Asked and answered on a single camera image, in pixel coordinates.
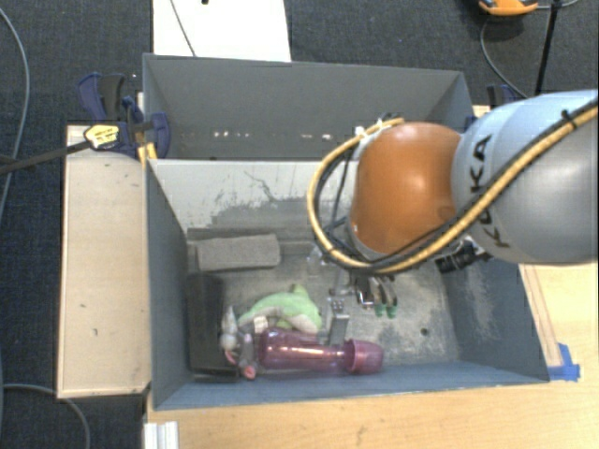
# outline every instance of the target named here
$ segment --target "yellow cable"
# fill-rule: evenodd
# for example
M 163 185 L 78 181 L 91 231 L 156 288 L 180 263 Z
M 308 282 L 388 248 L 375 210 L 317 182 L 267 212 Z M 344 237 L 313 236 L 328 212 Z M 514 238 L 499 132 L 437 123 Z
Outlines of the yellow cable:
M 371 135 L 372 133 L 375 133 L 380 130 L 384 130 L 386 128 L 390 128 L 391 126 L 400 123 L 403 123 L 403 118 L 395 118 L 393 120 L 379 122 L 370 126 L 363 133 L 360 133 L 354 136 L 353 138 L 348 139 L 345 143 L 335 148 L 332 152 L 330 152 L 327 156 L 323 158 L 323 160 L 320 162 L 320 165 L 316 168 L 316 171 L 312 176 L 312 179 L 310 180 L 310 184 L 308 185 L 308 218 L 310 220 L 310 224 L 312 225 L 312 230 L 314 231 L 314 234 L 316 235 L 318 240 L 322 243 L 325 250 L 331 256 L 338 259 L 339 261 L 344 262 L 346 265 L 351 265 L 355 268 L 366 268 L 369 265 L 369 263 L 364 263 L 363 261 L 359 261 L 357 259 L 347 256 L 346 254 L 342 253 L 337 248 L 335 248 L 335 246 L 329 241 L 329 239 L 325 235 L 325 232 L 322 229 L 322 226 L 320 225 L 320 222 L 318 221 L 318 217 L 316 216 L 316 212 L 314 210 L 314 193 L 316 190 L 316 186 L 318 184 L 318 181 L 320 180 L 320 177 L 325 172 L 325 169 L 329 167 L 330 163 L 332 163 L 332 161 L 335 158 L 337 158 L 339 155 L 349 150 L 350 148 L 353 148 L 354 146 L 358 145 L 358 143 L 360 143 L 361 140 L 367 137 L 368 135 Z
M 527 150 L 518 160 L 516 160 L 512 164 L 512 166 L 503 175 L 501 175 L 501 177 L 498 178 L 495 183 L 493 183 L 489 187 L 485 194 L 483 194 L 456 223 L 454 223 L 450 228 L 448 228 L 448 230 L 443 235 L 441 235 L 438 239 L 436 239 L 435 241 L 433 241 L 432 243 L 430 243 L 429 245 L 427 245 L 422 250 L 418 251 L 408 259 L 387 268 L 380 268 L 376 272 L 379 274 L 387 274 L 406 270 L 409 267 L 426 261 L 433 254 L 439 252 L 447 244 L 449 244 L 457 236 L 459 236 L 469 225 L 471 225 L 476 220 L 476 218 L 478 218 L 478 216 L 480 216 L 480 214 L 488 206 L 492 204 L 492 202 L 501 194 L 501 192 L 507 187 L 507 185 L 509 185 L 527 165 L 529 165 L 538 156 L 546 152 L 549 148 L 553 147 L 555 144 L 557 144 L 562 139 L 574 132 L 577 127 L 580 127 L 581 125 L 590 121 L 592 118 L 596 116 L 597 107 L 593 107 L 574 118 L 572 123 L 565 123 L 556 131 L 552 132 L 550 135 L 540 140 L 529 150 Z M 395 123 L 395 121 L 390 121 L 383 122 L 382 124 L 393 125 L 397 123 Z M 381 129 L 381 125 L 373 125 L 368 130 L 366 130 L 365 133 L 371 134 L 378 129 Z M 371 266 L 371 264 L 364 263 L 363 261 L 359 261 L 357 259 L 353 259 L 347 256 L 346 254 L 342 253 L 339 249 L 335 248 L 335 246 L 327 239 L 327 236 L 325 235 L 322 227 L 320 226 L 320 223 L 318 222 L 314 212 L 314 189 L 318 180 L 324 173 L 329 163 L 348 148 L 355 146 L 361 140 L 361 138 L 362 136 L 352 138 L 348 140 L 346 143 L 344 143 L 344 145 L 338 147 L 337 149 L 333 150 L 333 152 L 329 153 L 322 161 L 322 164 L 319 166 L 319 168 L 316 170 L 316 173 L 314 174 L 313 179 L 308 187 L 308 215 L 310 223 L 313 227 L 314 234 L 322 244 L 323 248 L 328 252 L 328 254 L 352 268 L 368 268 Z

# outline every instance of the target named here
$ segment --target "yellow tag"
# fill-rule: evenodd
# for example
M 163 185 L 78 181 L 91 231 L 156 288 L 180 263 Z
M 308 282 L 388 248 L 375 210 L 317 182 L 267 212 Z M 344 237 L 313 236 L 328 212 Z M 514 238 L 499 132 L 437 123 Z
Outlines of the yellow tag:
M 95 124 L 83 135 L 94 150 L 110 150 L 119 143 L 119 127 L 115 124 Z

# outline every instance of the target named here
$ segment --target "black carpet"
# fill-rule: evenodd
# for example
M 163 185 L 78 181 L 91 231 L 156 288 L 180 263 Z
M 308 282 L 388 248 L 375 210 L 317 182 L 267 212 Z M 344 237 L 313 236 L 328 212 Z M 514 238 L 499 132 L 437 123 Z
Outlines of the black carpet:
M 597 87 L 599 0 L 558 16 L 544 90 Z M 75 96 L 84 75 L 123 72 L 141 87 L 141 54 L 152 48 L 151 0 L 0 0 L 27 51 L 31 106 L 20 157 L 64 144 L 69 120 L 86 117 Z M 285 0 L 297 61 L 457 69 L 475 103 L 499 79 L 483 60 L 485 17 L 465 0 Z M 531 94 L 548 12 L 487 31 L 491 57 Z M 22 104 L 22 64 L 0 23 L 0 153 L 11 153 Z M 62 163 L 14 175 L 0 225 L 0 352 L 5 383 L 54 387 L 60 283 Z M 141 398 L 81 401 L 94 448 L 140 445 Z M 2 447 L 83 447 L 75 415 L 51 398 L 6 394 Z

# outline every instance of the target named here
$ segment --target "wooden table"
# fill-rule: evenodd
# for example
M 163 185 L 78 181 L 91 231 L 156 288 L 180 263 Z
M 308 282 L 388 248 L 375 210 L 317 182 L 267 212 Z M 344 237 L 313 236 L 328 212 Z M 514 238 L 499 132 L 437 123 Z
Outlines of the wooden table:
M 148 403 L 148 421 L 177 421 L 182 449 L 599 447 L 597 265 L 535 270 L 578 383 L 159 413 Z

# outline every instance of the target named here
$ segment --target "green plush toy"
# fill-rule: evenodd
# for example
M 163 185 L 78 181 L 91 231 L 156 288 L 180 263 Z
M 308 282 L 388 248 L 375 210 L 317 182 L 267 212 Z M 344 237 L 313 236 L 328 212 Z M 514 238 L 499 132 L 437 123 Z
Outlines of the green plush toy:
M 278 327 L 294 328 L 307 334 L 316 334 L 322 327 L 318 308 L 300 284 L 294 284 L 291 292 L 263 297 L 240 317 L 238 324 L 247 325 L 258 316 L 277 317 Z

